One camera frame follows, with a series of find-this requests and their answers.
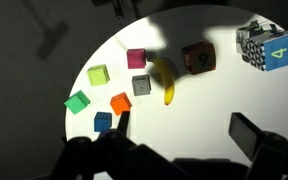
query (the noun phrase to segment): pink cube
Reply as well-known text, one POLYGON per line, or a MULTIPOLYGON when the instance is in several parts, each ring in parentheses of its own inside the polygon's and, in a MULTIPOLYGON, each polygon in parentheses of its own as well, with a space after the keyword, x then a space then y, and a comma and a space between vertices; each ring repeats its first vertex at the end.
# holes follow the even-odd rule
POLYGON ((145 68, 146 65, 145 49, 128 49, 127 65, 128 69, 145 68))

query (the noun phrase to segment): yellow banana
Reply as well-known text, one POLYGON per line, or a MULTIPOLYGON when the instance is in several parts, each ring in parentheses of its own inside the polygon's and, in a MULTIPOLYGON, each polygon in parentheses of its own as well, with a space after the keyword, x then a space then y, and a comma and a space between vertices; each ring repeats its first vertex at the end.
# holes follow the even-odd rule
POLYGON ((175 82, 172 71, 165 62, 166 60, 163 58, 154 58, 150 59, 149 61, 154 64, 162 76, 162 81, 165 88, 164 103, 165 105, 169 105, 172 102, 175 93, 175 82))

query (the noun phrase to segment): green cube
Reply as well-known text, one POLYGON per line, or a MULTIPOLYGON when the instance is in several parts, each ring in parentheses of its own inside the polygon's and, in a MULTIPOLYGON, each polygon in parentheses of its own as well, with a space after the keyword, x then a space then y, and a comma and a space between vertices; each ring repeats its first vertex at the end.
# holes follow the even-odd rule
POLYGON ((87 75, 92 86, 107 84, 110 80, 105 64, 92 66, 87 70, 87 75))
POLYGON ((64 104, 68 109, 72 111, 73 114, 77 114, 78 112, 85 109, 90 102, 91 101, 80 90, 72 95, 64 104))

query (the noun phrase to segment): dark floor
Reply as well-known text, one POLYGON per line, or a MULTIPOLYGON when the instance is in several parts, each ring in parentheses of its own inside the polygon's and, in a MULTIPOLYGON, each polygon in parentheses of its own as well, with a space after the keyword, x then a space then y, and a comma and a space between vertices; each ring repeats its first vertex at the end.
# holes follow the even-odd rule
POLYGON ((0 180, 37 179, 52 171, 64 147, 63 102, 76 76, 102 43, 137 18, 211 3, 248 9, 288 29, 283 0, 121 0, 122 21, 103 2, 109 1, 0 1, 0 180), (57 26, 57 33, 44 36, 57 26))

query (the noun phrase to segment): white circular table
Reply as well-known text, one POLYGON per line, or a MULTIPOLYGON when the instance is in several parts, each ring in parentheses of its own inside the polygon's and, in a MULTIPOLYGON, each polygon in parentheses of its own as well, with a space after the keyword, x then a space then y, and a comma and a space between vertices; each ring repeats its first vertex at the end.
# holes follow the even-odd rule
POLYGON ((249 160, 228 135, 232 112, 241 112, 262 130, 288 139, 288 66, 262 72, 236 52, 236 29, 251 21, 268 19, 244 10, 224 6, 189 6, 167 10, 140 19, 106 41, 87 61, 72 88, 82 90, 91 103, 80 113, 66 112, 67 139, 87 136, 95 140, 96 112, 111 112, 110 100, 126 92, 132 103, 129 138, 146 144, 168 160, 175 157, 229 158, 249 165, 249 160), (185 71, 181 48, 210 41, 215 46, 215 71, 190 75, 185 71), (151 73, 128 69, 127 49, 145 48, 167 57, 179 71, 172 103, 165 106, 164 89, 151 80, 151 94, 134 96, 132 76, 151 73), (110 81, 92 87, 87 70, 106 64, 110 81))

